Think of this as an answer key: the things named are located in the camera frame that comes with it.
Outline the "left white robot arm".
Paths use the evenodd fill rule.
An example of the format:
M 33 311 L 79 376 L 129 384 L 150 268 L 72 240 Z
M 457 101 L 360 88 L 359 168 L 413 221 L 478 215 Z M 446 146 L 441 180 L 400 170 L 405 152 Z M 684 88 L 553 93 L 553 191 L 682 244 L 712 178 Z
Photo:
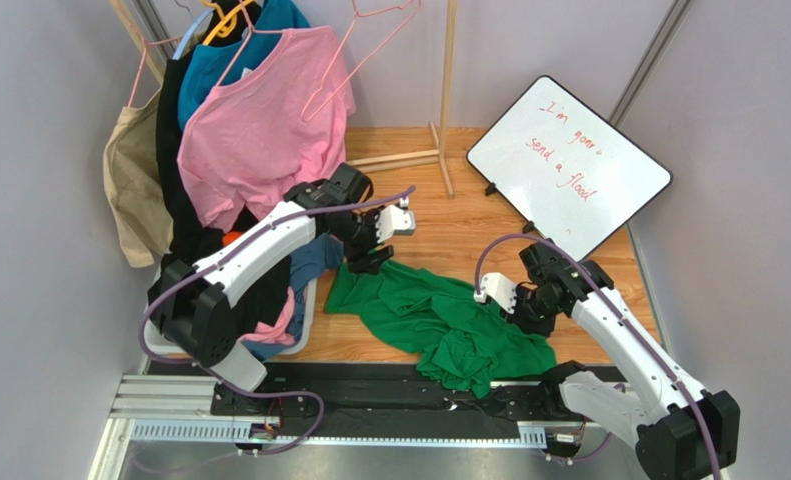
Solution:
M 155 362 L 174 363 L 148 342 L 146 333 L 154 331 L 181 349 L 185 362 L 232 391 L 256 396 L 268 370 L 241 340 L 245 296 L 262 291 L 266 274 L 323 236 L 344 244 L 350 267 L 377 273 L 393 255 L 387 240 L 415 229 L 412 191 L 376 199 L 370 178 L 348 164 L 329 178 L 294 185 L 237 240 L 192 264 L 176 261 L 158 275 L 138 329 L 141 350 Z

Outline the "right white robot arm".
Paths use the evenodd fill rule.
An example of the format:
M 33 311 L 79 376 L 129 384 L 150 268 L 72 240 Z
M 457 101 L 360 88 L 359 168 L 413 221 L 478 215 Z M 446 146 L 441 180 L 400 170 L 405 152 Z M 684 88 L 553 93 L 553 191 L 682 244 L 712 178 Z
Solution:
M 630 312 L 610 277 L 550 240 L 531 237 L 519 256 L 529 283 L 506 280 L 499 303 L 527 334 L 549 336 L 564 314 L 609 355 L 631 386 L 622 393 L 572 362 L 549 372 L 558 403 L 633 448 L 650 479 L 720 479 L 734 464 L 741 411 L 688 374 Z

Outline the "green t shirt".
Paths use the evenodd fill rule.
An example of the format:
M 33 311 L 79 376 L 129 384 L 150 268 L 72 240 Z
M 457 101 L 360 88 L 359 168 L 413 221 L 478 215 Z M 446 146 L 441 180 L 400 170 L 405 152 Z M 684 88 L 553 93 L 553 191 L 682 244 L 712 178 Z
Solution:
M 419 357 L 418 373 L 443 387 L 487 396 L 492 382 L 540 375 L 557 364 L 540 335 L 523 333 L 472 285 L 387 261 L 377 274 L 341 267 L 326 312 L 353 314 L 383 343 Z

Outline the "pink wire hanger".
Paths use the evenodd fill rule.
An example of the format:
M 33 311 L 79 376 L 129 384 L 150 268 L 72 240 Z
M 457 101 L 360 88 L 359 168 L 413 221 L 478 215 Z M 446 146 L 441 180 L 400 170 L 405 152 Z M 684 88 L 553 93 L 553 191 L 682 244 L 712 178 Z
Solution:
M 320 112 L 329 105 L 336 97 L 338 97 L 350 84 L 353 77 L 360 71 L 360 69 L 378 52 L 385 48 L 420 12 L 423 2 L 422 1 L 397 1 L 396 3 L 386 6 L 377 10 L 363 10 L 357 1 L 351 0 L 352 20 L 343 35 L 340 43 L 335 49 L 327 68 L 322 73 L 319 85 L 314 90 L 306 104 L 301 111 L 301 120 L 309 123 L 315 119 Z M 405 17 L 376 45 L 374 46 L 361 60 L 359 60 L 352 70 L 346 71 L 338 83 L 335 82 L 335 77 L 331 74 L 333 69 L 337 66 L 344 67 L 343 51 L 351 39 L 356 26 L 365 19 L 385 16 L 391 12 L 405 12 Z

